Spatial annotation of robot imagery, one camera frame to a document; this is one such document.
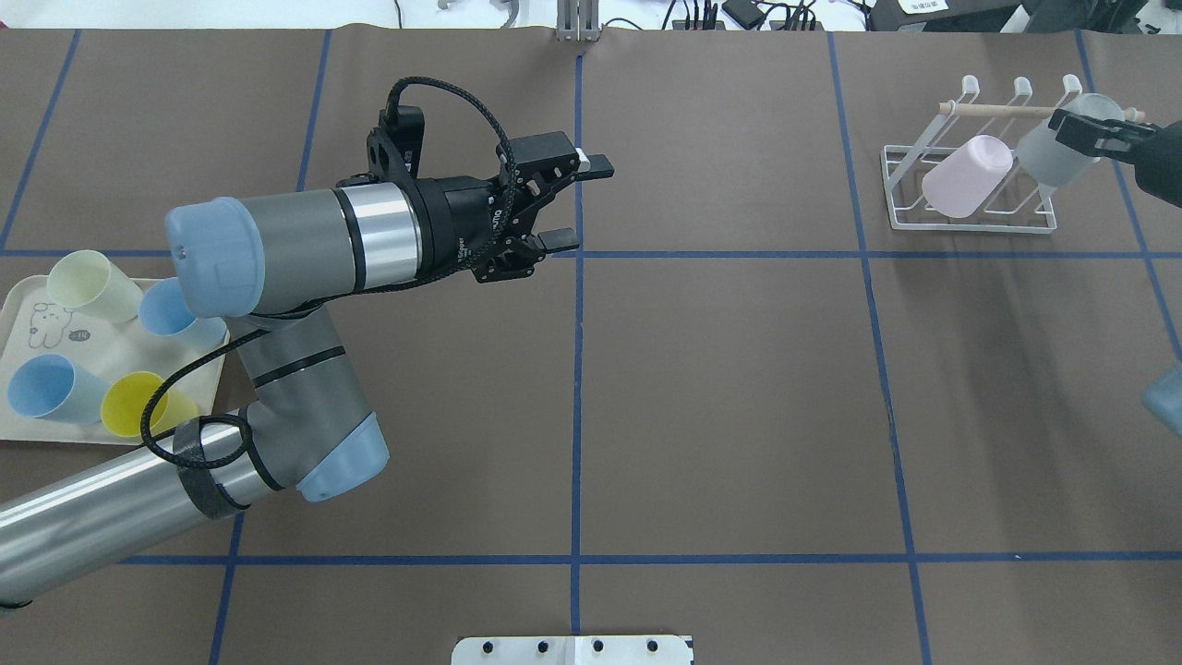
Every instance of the light blue elbow cap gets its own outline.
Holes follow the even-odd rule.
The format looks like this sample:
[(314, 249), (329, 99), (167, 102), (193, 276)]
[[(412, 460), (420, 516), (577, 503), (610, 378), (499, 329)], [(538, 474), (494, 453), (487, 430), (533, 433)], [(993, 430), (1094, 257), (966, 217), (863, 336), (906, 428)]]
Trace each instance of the light blue elbow cap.
[(194, 315), (246, 315), (262, 296), (259, 227), (238, 198), (173, 208), (164, 220), (184, 304)]
[(1175, 366), (1145, 389), (1141, 404), (1174, 433), (1182, 436), (1182, 366)]
[(326, 501), (377, 476), (389, 461), (390, 450), (371, 413), (296, 489), (312, 503)]

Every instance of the brown table surface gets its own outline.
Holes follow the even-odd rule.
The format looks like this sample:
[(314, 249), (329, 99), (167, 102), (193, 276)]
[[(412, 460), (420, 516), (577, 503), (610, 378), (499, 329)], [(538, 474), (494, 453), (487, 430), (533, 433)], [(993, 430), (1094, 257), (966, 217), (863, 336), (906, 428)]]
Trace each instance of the brown table surface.
[[(389, 86), (467, 87), (617, 174), (521, 281), (331, 305), (390, 443), (0, 621), (0, 663), (446, 664), (456, 638), (675, 632), (697, 663), (1177, 663), (1182, 211), (1096, 164), (1048, 236), (890, 229), (883, 144), (976, 74), (1160, 123), (1182, 38), (0, 31), (0, 287), (76, 248), (164, 276), (178, 204), (364, 170)], [(487, 176), (462, 102), (422, 172)], [(219, 398), (252, 399), (236, 360)], [(5, 442), (0, 501), (110, 459)]]

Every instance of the white tray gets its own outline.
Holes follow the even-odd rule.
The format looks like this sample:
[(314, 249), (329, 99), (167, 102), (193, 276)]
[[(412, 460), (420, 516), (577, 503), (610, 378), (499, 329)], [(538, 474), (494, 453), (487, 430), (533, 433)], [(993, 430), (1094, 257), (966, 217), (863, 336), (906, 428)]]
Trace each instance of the white tray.
[[(61, 354), (99, 379), (113, 384), (124, 374), (148, 371), (168, 377), (202, 354), (149, 334), (138, 318), (110, 322), (53, 304), (45, 291), (44, 274), (21, 279), (8, 291), (0, 308), (0, 439), (20, 442), (72, 442), (135, 446), (138, 439), (124, 439), (106, 431), (102, 423), (71, 425), (17, 416), (8, 406), (8, 382), (28, 359), (46, 353)], [(148, 288), (158, 279), (134, 279)], [(176, 384), (176, 389), (197, 403), (201, 413), (213, 409), (217, 382), (226, 357), (206, 365)]]

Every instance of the drying rack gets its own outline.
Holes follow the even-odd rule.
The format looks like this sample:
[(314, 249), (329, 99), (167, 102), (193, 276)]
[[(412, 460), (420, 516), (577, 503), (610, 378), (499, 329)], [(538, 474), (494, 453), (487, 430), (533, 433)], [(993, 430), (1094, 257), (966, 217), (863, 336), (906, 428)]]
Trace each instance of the drying rack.
[[(981, 86), (975, 76), (961, 79), (961, 93), (939, 105), (936, 116), (911, 145), (884, 145), (882, 150), (883, 190), (890, 224), (900, 230), (972, 230), (986, 233), (1051, 233), (1059, 226), (1052, 196), (1054, 187), (1039, 184), (1021, 171), (1017, 158), (1009, 172), (976, 211), (965, 219), (944, 216), (927, 204), (920, 183), (923, 175), (950, 155), (957, 145), (942, 145), (962, 117), (985, 118), (974, 136), (995, 131), (1005, 139), (1014, 120), (1043, 119), (1083, 92), (1074, 74), (1063, 77), (1063, 96), (1053, 106), (1030, 106), (1034, 89), (1026, 77), (1014, 79), (1014, 93), (1005, 104), (975, 104)], [(1143, 120), (1144, 113), (1125, 110), (1126, 119)]]

